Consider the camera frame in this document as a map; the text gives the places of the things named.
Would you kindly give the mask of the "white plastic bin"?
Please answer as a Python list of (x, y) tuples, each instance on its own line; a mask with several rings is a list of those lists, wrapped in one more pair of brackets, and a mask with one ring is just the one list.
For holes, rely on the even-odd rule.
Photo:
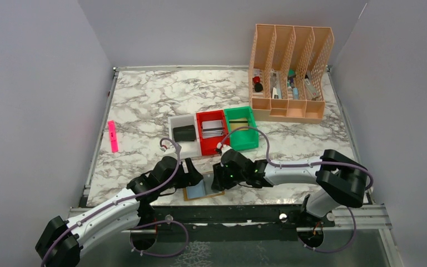
[(197, 120), (195, 114), (188, 115), (178, 115), (168, 117), (168, 133), (170, 139), (173, 139), (172, 129), (174, 127), (186, 126), (186, 125), (194, 125), (197, 130), (197, 139), (196, 141), (191, 142), (176, 142), (181, 146), (181, 158), (194, 158), (201, 156), (201, 148), (200, 148), (200, 138), (198, 134)]

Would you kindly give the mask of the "green plastic bin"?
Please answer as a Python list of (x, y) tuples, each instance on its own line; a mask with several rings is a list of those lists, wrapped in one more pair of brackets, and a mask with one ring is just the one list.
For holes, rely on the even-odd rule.
[[(229, 120), (236, 118), (245, 117), (249, 121), (249, 127), (256, 127), (253, 111), (250, 106), (226, 108), (224, 109), (224, 114), (229, 132), (231, 132)], [(229, 139), (230, 146), (237, 151), (255, 149), (259, 146), (259, 134), (251, 129), (235, 131), (229, 136)]]

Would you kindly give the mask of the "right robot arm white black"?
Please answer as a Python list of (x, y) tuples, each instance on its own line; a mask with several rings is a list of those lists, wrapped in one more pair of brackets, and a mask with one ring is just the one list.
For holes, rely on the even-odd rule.
[(213, 166), (213, 190), (224, 191), (242, 182), (256, 189), (282, 184), (318, 185), (321, 189), (308, 195), (302, 205), (302, 212), (317, 219), (338, 206), (362, 207), (371, 182), (365, 167), (331, 149), (320, 157), (294, 162), (252, 161), (230, 147), (220, 152), (220, 162)]

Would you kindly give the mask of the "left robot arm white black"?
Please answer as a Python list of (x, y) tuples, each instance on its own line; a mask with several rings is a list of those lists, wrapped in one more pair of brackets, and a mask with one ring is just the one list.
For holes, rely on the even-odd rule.
[(76, 266), (91, 247), (119, 231), (156, 228), (160, 221), (151, 203), (167, 189), (183, 189), (202, 180), (191, 159), (163, 157), (151, 171), (93, 209), (66, 220), (51, 219), (35, 246), (41, 266)]

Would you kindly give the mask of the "yellow-brown card holder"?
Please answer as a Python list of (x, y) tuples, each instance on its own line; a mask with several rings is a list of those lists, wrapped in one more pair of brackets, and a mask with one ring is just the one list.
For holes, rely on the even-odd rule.
[(185, 201), (193, 201), (224, 195), (224, 191), (218, 191), (211, 188), (214, 181), (214, 172), (202, 173), (203, 179), (194, 186), (188, 186), (183, 189), (183, 199)]

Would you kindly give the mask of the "red plastic bin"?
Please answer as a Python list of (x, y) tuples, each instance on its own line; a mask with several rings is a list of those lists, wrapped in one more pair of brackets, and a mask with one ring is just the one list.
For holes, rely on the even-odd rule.
[[(202, 156), (210, 156), (216, 154), (217, 144), (221, 142), (229, 130), (226, 123), (226, 117), (223, 110), (214, 110), (206, 112), (196, 113), (198, 134), (200, 138), (200, 148)], [(224, 135), (220, 137), (213, 137), (209, 139), (203, 139), (201, 134), (201, 124), (203, 121), (222, 120), (224, 123)]]

